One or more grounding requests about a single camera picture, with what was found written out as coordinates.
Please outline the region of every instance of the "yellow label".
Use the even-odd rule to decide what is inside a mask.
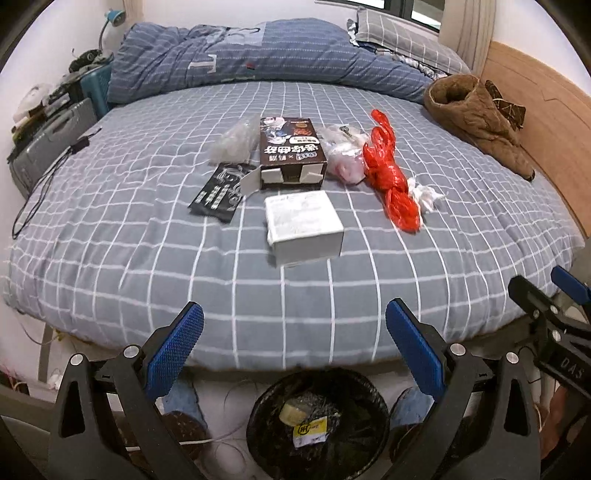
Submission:
[[[313,445],[326,441],[328,430],[328,417],[304,423],[294,428],[294,446]]]

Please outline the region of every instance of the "curtain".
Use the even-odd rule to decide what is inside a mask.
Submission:
[[[439,43],[455,50],[482,74],[495,26],[496,0],[446,0]]]
[[[129,26],[144,21],[144,0],[123,0],[123,8]]]

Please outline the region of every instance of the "black garbage bag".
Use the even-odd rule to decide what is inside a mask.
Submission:
[[[294,398],[311,404],[305,423],[327,418],[324,442],[294,446],[294,427],[279,418]],[[377,389],[363,375],[335,368],[298,372],[269,387],[255,403],[246,439],[274,480],[352,480],[377,460],[388,434],[388,407]]]

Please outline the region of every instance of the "wooden headboard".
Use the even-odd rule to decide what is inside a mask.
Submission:
[[[482,80],[526,107],[522,148],[591,236],[591,97],[546,64],[497,42]]]

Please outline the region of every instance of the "brown box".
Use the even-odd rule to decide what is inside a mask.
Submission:
[[[320,188],[326,156],[309,118],[261,119],[261,188]]]

